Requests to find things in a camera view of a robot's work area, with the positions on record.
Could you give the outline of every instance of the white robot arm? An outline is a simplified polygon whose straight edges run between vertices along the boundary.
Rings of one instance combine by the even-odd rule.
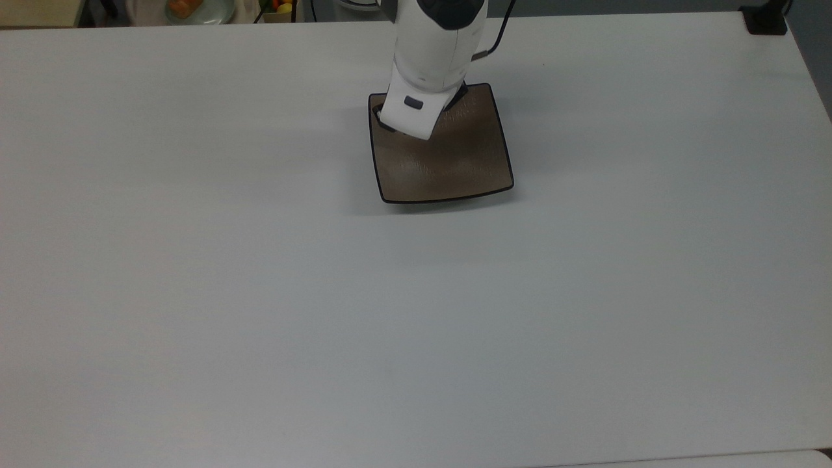
[[[427,140],[483,33],[488,0],[379,0],[396,24],[393,75],[381,122]]]

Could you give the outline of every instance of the square plate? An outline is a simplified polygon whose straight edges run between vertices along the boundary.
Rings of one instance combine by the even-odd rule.
[[[468,86],[440,114],[429,140],[385,128],[376,117],[386,94],[369,97],[375,176],[387,203],[429,203],[481,197],[514,187],[503,126],[491,86]]]

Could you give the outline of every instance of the table surface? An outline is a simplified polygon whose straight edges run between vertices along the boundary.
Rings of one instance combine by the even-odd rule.
[[[393,45],[0,32],[0,465],[832,446],[832,126],[790,35],[512,20],[468,81],[516,186],[426,207],[374,180]]]
[[[0,28],[75,27],[85,0],[2,0]]]
[[[629,461],[604,465],[604,468],[832,468],[832,461],[818,451],[785,451]]]

